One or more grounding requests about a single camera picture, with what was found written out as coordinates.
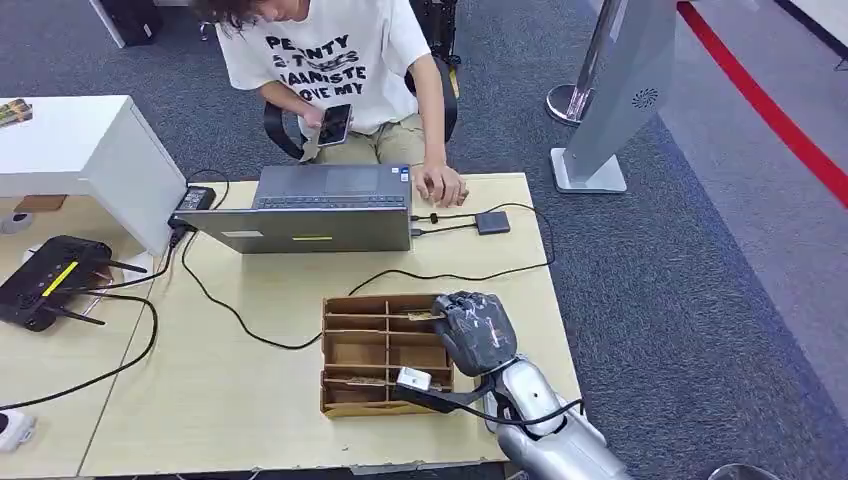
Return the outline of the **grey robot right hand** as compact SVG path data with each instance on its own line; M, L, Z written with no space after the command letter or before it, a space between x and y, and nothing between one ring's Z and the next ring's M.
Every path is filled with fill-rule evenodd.
M433 329L461 373L480 377L518 356L517 336L494 294L459 291L438 295L431 308Z

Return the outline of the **person's left hand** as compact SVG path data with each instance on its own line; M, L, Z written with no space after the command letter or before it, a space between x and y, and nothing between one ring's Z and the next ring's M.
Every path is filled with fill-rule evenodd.
M445 164L422 164L412 169L419 196L440 208L462 206L469 190L464 178Z

